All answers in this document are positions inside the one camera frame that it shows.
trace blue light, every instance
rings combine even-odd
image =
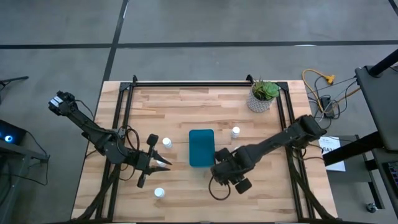
[[[12,136],[6,136],[4,138],[4,140],[6,140],[6,142],[11,142],[12,141]]]

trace succulent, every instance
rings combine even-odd
[[[261,101],[268,101],[279,96],[279,86],[272,82],[264,82],[261,79],[256,81],[253,88],[253,95]]]

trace potted plant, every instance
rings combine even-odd
[[[264,112],[275,97],[279,96],[279,86],[272,82],[256,81],[250,89],[247,104],[254,112]]]

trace teal box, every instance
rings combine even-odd
[[[189,132],[189,164],[192,167],[214,165],[214,131],[211,129]]]

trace white plant pot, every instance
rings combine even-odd
[[[268,100],[268,101],[262,101],[262,100],[257,99],[254,96],[253,90],[251,88],[250,94],[248,95],[247,104],[248,104],[248,107],[250,108],[250,110],[257,112],[257,113],[261,113],[266,110],[269,110],[269,107],[272,104],[273,100],[274,100],[274,98],[272,98],[271,100]]]

